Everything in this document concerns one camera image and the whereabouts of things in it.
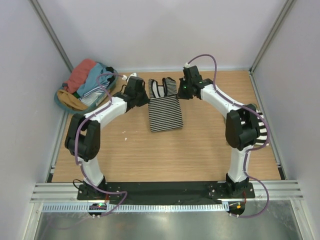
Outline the thin striped black tank top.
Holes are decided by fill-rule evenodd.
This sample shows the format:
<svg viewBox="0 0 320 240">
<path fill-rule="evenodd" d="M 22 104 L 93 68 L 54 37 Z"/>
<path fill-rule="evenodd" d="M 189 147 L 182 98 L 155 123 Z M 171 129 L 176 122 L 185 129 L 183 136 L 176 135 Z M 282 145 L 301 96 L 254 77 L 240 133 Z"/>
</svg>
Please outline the thin striped black tank top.
<svg viewBox="0 0 320 240">
<path fill-rule="evenodd" d="M 162 84 L 148 80 L 148 118 L 150 131 L 164 132 L 181 129 L 184 126 L 181 105 L 177 97 L 176 81 L 163 78 Z"/>
</svg>

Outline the light blue garment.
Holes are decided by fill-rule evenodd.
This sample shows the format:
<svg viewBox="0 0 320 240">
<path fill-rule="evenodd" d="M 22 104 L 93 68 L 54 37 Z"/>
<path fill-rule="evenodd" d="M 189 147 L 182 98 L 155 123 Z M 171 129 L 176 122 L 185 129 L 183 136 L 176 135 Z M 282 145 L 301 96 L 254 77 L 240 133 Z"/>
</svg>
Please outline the light blue garment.
<svg viewBox="0 0 320 240">
<path fill-rule="evenodd" d="M 76 93 L 80 98 L 87 97 L 94 92 L 103 93 L 104 90 L 101 88 L 101 85 L 104 89 L 107 89 L 115 80 L 115 76 L 112 75 L 114 72 L 113 67 L 98 62 L 90 70 L 84 84 L 78 88 Z"/>
</svg>

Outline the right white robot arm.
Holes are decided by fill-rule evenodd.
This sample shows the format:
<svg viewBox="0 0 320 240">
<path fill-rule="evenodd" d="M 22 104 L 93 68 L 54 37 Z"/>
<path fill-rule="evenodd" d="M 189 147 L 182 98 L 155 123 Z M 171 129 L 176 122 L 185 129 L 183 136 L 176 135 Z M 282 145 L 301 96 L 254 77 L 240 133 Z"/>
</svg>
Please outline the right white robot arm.
<svg viewBox="0 0 320 240">
<path fill-rule="evenodd" d="M 225 119 L 225 139 L 231 147 L 230 167 L 226 175 L 225 192 L 237 198 L 244 191 L 243 183 L 249 180 L 246 167 L 250 151 L 260 136 L 256 108 L 252 104 L 242 105 L 222 92 L 209 78 L 203 79 L 197 66 L 185 64 L 183 77 L 179 79 L 178 98 L 194 97 L 209 103 Z"/>
</svg>

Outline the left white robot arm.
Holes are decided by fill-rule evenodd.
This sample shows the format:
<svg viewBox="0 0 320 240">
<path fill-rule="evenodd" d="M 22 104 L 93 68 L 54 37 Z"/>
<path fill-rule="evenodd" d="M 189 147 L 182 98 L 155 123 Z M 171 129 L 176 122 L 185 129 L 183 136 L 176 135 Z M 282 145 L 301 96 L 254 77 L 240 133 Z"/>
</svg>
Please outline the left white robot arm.
<svg viewBox="0 0 320 240">
<path fill-rule="evenodd" d="M 149 103 L 145 81 L 135 73 L 129 77 L 122 89 L 109 98 L 107 103 L 84 115 L 74 114 L 71 118 L 64 146 L 80 166 L 84 181 L 90 185 L 88 193 L 93 199 L 101 200 L 106 194 L 105 176 L 98 163 L 101 147 L 101 130 L 117 117 L 135 107 Z"/>
</svg>

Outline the wide striped folded tank top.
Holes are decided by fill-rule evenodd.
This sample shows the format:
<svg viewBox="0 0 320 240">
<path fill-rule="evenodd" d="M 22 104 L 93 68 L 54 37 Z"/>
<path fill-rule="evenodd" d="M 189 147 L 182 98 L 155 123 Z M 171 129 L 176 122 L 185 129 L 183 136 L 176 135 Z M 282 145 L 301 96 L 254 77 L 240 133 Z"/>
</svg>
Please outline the wide striped folded tank top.
<svg viewBox="0 0 320 240">
<path fill-rule="evenodd" d="M 259 109 L 256 110 L 256 113 L 260 116 L 260 117 L 257 117 L 258 126 L 259 126 L 259 136 L 257 137 L 254 145 L 263 146 L 267 141 L 267 128 L 262 121 L 262 119 L 264 119 L 263 113 Z"/>
</svg>

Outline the white striped garment in basket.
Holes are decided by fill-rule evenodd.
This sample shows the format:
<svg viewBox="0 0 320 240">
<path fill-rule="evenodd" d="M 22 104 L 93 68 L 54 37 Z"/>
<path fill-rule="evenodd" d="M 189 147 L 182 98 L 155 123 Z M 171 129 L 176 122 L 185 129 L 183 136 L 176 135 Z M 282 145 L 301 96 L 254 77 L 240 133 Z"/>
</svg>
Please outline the white striped garment in basket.
<svg viewBox="0 0 320 240">
<path fill-rule="evenodd" d="M 97 86 L 80 97 L 80 101 L 88 107 L 90 107 L 91 105 L 97 106 L 106 98 L 106 90 L 108 90 L 108 88 L 108 84 L 103 84 L 102 87 Z"/>
</svg>

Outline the coral red garment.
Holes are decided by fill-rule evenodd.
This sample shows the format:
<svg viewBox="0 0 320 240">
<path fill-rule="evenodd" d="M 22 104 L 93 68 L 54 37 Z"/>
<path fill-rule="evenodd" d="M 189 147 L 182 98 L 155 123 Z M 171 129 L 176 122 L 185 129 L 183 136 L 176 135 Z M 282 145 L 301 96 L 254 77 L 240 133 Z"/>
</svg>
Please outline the coral red garment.
<svg viewBox="0 0 320 240">
<path fill-rule="evenodd" d="M 68 80 L 62 84 L 63 89 L 71 94 L 76 92 L 79 87 L 85 83 L 91 69 L 96 64 L 97 63 L 90 58 L 84 59 L 72 70 Z"/>
</svg>

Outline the mustard brown garment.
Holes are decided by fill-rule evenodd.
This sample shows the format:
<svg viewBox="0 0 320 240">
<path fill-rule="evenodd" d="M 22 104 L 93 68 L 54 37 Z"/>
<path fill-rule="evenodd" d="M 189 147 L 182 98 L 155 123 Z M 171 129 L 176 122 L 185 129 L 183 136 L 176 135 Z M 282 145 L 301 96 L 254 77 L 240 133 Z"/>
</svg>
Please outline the mustard brown garment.
<svg viewBox="0 0 320 240">
<path fill-rule="evenodd" d="M 56 92 L 58 100 L 66 107 L 75 110 L 75 111 L 84 111 L 88 108 L 87 105 L 82 103 L 78 98 L 73 94 L 69 93 L 64 89 L 59 89 Z"/>
</svg>

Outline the teal laundry basket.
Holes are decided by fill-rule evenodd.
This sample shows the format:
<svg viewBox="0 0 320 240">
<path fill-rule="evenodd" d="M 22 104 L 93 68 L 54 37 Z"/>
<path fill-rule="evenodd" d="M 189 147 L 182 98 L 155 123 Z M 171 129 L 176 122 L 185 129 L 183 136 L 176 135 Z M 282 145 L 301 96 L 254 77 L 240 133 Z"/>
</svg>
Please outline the teal laundry basket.
<svg viewBox="0 0 320 240">
<path fill-rule="evenodd" d="M 93 65 L 85 59 L 54 95 L 55 103 L 69 114 L 86 114 L 95 110 L 116 86 L 118 72 L 101 62 Z"/>
</svg>

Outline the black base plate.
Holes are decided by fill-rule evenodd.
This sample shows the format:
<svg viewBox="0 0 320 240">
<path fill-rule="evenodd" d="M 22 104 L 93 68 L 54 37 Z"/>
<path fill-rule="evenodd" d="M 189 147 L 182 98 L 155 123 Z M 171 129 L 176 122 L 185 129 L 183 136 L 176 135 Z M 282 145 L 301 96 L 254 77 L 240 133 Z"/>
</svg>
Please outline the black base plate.
<svg viewBox="0 0 320 240">
<path fill-rule="evenodd" d="M 253 185 L 232 193 L 226 182 L 174 181 L 174 182 L 109 182 L 106 192 L 127 192 L 126 201 L 137 204 L 169 204 L 181 200 L 248 199 L 255 198 Z"/>
</svg>

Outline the aluminium frame rail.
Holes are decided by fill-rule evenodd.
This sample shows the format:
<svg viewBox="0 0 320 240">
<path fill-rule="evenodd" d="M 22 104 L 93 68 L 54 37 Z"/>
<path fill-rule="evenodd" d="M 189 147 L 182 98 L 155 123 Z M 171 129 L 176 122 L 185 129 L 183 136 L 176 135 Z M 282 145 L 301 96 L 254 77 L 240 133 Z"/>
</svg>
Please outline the aluminium frame rail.
<svg viewBox="0 0 320 240">
<path fill-rule="evenodd" d="M 187 182 L 109 182 L 108 192 L 94 190 L 80 182 L 38 183 L 31 195 L 32 202 L 103 201 L 118 203 L 123 191 L 127 192 L 125 204 L 175 205 L 178 201 L 187 204 L 210 201 L 292 200 L 302 199 L 303 194 L 295 180 L 266 180 L 249 182 L 247 188 L 232 193 L 222 181 Z"/>
</svg>

